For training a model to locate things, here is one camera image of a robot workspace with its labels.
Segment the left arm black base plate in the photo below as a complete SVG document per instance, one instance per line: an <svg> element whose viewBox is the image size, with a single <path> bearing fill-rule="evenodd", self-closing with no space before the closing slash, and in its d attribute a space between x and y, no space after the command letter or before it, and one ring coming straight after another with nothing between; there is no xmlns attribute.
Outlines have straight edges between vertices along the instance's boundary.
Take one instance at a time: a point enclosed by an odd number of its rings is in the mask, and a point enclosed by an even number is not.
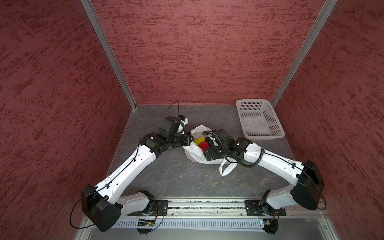
<svg viewBox="0 0 384 240"><path fill-rule="evenodd" d="M168 205L168 200L150 200L143 211L131 213L129 216L156 216L158 213L166 216Z"/></svg>

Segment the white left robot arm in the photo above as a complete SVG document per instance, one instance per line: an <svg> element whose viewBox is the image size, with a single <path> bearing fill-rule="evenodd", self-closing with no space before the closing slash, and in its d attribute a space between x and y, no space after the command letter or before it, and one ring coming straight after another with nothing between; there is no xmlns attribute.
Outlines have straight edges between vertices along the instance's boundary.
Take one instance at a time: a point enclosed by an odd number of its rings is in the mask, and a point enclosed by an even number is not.
<svg viewBox="0 0 384 240"><path fill-rule="evenodd" d="M170 135L165 139L155 133L144 136L134 153L117 170L96 186L87 185L82 189L80 202L83 213L94 226L105 232L121 215L146 210L154 199L152 195L143 191L123 197L124 190L163 152L172 148L189 147L193 141L191 132Z"/></svg>

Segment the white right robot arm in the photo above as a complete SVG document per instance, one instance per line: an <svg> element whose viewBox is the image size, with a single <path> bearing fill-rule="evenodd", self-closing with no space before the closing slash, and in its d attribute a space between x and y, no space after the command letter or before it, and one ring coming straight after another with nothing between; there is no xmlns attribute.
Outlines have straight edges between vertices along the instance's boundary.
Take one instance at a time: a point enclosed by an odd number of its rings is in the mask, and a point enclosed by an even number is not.
<svg viewBox="0 0 384 240"><path fill-rule="evenodd" d="M267 190L259 201L257 210L264 216L272 216L277 210L299 205L307 210L318 210L323 197L324 182L316 164L290 160L265 150L243 137L234 139L223 129L204 131L210 139L205 150L207 159L223 157L231 163L246 168L262 167L285 179L289 184L277 190Z"/></svg>

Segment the white plastic bag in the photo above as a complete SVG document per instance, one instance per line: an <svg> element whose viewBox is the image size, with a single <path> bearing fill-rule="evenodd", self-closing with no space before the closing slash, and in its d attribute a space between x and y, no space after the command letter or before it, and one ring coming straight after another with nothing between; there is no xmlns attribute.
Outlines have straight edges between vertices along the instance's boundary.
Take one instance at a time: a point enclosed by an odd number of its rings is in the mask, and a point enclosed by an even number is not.
<svg viewBox="0 0 384 240"><path fill-rule="evenodd" d="M199 125L195 127L191 133L192 136L196 139L203 137L203 132L204 131L211 131L212 129L204 126L204 125ZM195 163L200 163L200 164L205 164L205 165L218 165L219 168L219 173L221 176L227 176L229 175L238 165L233 159L229 158L229 161L225 158L220 158L217 160L211 160L208 161L207 158L205 157L203 151L197 146L194 142L191 143L190 146L188 147L183 147L185 154L187 158Z"/></svg>

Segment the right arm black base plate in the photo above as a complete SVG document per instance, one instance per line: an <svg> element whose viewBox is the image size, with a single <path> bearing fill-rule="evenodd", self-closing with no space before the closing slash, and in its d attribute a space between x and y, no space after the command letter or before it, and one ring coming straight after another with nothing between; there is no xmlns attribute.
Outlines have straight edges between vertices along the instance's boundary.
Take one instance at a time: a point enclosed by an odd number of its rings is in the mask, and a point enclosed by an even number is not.
<svg viewBox="0 0 384 240"><path fill-rule="evenodd" d="M280 217L287 215L285 209L276 210L267 203L260 204L258 200L245 200L244 204L249 217Z"/></svg>

